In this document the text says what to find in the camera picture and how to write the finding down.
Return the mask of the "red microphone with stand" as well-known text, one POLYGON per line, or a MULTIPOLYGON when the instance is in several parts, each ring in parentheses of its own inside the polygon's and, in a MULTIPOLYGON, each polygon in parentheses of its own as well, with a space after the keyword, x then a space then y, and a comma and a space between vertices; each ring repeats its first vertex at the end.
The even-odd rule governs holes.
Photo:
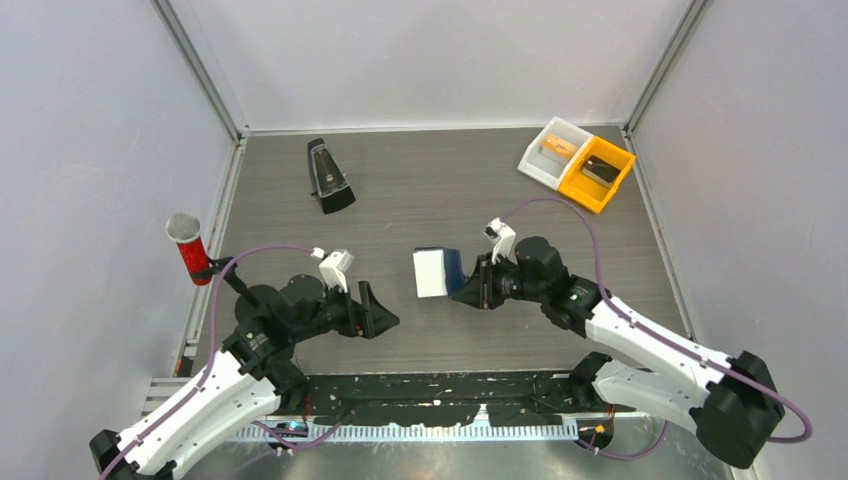
POLYGON ((201 222, 196 216, 177 212, 168 219, 165 230, 170 240, 177 245, 188 274, 195 285, 210 284, 218 276, 240 297, 246 298, 247 320, 256 321, 263 327, 272 324, 273 312, 269 305, 252 293, 238 276, 236 272, 238 264, 234 263, 227 272, 224 272, 224 267, 233 260, 233 257, 214 259, 207 254, 201 239, 201 222))

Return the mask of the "yellow plastic bin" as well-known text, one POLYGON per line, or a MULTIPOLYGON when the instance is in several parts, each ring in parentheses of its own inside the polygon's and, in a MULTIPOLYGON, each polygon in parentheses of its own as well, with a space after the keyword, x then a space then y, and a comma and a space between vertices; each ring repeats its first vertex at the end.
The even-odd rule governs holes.
POLYGON ((631 172, 636 156, 593 136, 571 159, 557 191, 592 213, 599 214, 631 172))

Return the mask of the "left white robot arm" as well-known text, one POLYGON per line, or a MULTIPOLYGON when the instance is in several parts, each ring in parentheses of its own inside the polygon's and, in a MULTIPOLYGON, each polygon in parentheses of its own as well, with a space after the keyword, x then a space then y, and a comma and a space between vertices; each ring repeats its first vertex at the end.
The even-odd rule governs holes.
POLYGON ((276 289, 256 285, 236 302, 237 326, 207 365, 156 410, 89 442, 104 479, 180 479, 230 435, 277 410, 298 412, 310 392, 296 346, 330 332, 375 338, 400 322, 358 284, 360 297, 297 275, 276 289))

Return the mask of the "slotted aluminium rail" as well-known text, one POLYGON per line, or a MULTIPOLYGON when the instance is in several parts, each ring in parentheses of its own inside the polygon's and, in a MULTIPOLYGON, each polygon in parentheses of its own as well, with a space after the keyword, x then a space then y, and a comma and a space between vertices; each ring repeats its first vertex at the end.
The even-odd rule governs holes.
POLYGON ((556 425, 500 427, 491 426, 484 420, 452 427, 348 425, 339 427, 327 442, 574 441, 578 437, 578 426, 572 420, 556 425))

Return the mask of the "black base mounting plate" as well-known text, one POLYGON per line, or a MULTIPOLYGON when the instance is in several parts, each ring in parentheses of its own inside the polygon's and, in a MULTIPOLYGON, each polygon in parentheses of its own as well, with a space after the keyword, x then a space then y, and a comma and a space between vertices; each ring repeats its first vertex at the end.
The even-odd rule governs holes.
POLYGON ((321 425, 467 426, 481 413, 492 426, 552 426, 565 414, 612 407, 568 372, 511 371, 314 375, 277 415, 321 425))

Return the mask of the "white plastic bin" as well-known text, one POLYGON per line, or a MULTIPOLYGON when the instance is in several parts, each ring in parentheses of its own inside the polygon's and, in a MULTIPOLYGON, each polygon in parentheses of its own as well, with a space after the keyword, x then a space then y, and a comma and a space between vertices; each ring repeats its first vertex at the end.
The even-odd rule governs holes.
POLYGON ((517 171, 557 191, 594 135, 559 117, 553 117, 531 141, 517 171))

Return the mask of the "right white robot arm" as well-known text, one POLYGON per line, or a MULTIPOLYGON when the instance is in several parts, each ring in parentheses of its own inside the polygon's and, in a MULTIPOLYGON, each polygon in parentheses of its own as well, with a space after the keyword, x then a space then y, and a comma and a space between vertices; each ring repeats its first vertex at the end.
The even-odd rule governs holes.
POLYGON ((480 255, 467 275, 460 253, 445 250, 449 298, 478 310, 494 310, 507 300, 538 304, 553 325, 643 367, 588 355, 576 368, 583 375, 570 385, 577 406, 591 411, 606 402, 650 413, 693 433, 724 463, 752 466, 785 415, 764 392, 775 387, 764 360, 748 351, 733 357, 655 324, 597 283, 570 273, 543 237, 521 240, 515 256, 480 255))

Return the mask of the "black box in bin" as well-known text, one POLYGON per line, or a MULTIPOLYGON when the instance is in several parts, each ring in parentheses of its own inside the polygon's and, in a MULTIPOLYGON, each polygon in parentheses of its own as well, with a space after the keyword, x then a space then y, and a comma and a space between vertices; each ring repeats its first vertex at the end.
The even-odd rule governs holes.
POLYGON ((621 170, 607 161, 592 155, 582 165, 581 172, 595 183, 610 189, 621 174, 621 170))

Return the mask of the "black metronome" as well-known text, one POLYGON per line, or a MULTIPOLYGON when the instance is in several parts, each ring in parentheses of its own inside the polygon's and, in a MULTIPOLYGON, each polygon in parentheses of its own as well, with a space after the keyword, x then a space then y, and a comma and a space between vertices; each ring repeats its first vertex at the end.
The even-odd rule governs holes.
POLYGON ((319 137, 308 143, 307 164, 312 186, 311 195, 316 199, 323 214, 339 212, 356 201, 350 183, 323 138, 319 137))

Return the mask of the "blue leather card holder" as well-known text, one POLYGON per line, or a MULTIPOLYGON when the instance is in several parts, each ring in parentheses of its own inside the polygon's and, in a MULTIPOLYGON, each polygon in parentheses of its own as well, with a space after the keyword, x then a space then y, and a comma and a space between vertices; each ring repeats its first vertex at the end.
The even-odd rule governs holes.
POLYGON ((416 248, 412 259, 418 298, 451 296, 467 281, 458 249, 416 248))

